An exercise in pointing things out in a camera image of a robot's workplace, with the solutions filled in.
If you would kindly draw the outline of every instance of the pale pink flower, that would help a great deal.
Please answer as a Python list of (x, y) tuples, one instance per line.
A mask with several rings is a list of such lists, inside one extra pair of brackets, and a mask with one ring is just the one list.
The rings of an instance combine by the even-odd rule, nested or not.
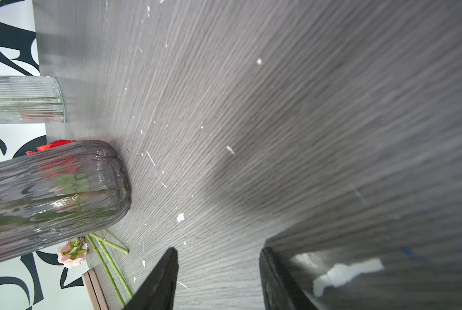
[(84, 261), (86, 261), (86, 251), (88, 250), (88, 246), (86, 245), (86, 242), (80, 243), (81, 248), (77, 250), (81, 250), (80, 252), (84, 253), (70, 253), (72, 244), (74, 243), (75, 240), (67, 241), (66, 245), (62, 246), (58, 250), (58, 257), (57, 261), (61, 264), (64, 264), (64, 267), (67, 269), (72, 268), (74, 266), (78, 266), (82, 264)]

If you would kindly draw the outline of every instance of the glass vase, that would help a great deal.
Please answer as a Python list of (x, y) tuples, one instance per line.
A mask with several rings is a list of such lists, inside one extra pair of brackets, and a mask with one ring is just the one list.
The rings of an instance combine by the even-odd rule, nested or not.
[(0, 163), (0, 262), (119, 221), (130, 188), (101, 141), (78, 141)]
[(0, 76), (0, 123), (64, 122), (59, 84), (51, 76)]

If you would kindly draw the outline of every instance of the tabletop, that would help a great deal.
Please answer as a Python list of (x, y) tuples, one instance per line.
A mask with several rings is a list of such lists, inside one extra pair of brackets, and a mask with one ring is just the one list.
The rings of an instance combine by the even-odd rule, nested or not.
[(263, 309), (267, 239), (287, 258), (462, 227), (462, 1), (33, 2), (66, 104), (49, 140), (107, 141), (128, 171), (101, 233), (133, 291), (173, 246), (175, 309)]

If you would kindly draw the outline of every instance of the wallpaper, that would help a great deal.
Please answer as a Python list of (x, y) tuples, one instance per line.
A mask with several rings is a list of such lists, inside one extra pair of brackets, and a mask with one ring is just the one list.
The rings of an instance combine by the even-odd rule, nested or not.
[[(31, 1), (0, 0), (0, 75), (39, 75), (38, 69)], [(44, 144), (44, 124), (0, 124), (0, 162)], [(88, 266), (64, 268), (60, 245), (0, 263), (0, 310), (91, 309), (81, 279)]]

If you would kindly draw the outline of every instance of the beige object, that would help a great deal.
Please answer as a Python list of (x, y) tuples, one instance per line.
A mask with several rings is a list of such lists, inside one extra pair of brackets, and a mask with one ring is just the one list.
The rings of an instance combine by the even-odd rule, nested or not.
[(93, 268), (88, 270), (83, 274), (82, 278), (93, 310), (108, 310), (107, 302), (102, 293), (102, 288), (100, 288), (100, 282), (98, 282), (95, 270)]

